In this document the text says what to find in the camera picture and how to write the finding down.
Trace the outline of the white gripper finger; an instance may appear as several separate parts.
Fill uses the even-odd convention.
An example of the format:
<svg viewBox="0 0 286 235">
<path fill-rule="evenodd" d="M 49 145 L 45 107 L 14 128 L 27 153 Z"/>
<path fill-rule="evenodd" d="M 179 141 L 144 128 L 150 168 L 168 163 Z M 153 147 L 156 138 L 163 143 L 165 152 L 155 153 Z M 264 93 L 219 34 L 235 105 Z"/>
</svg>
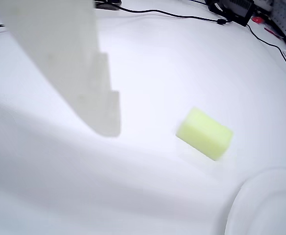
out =
<svg viewBox="0 0 286 235">
<path fill-rule="evenodd" d="M 96 133 L 121 131 L 119 93 L 99 49 L 90 0 L 0 0 L 0 19 L 18 44 Z"/>
</svg>

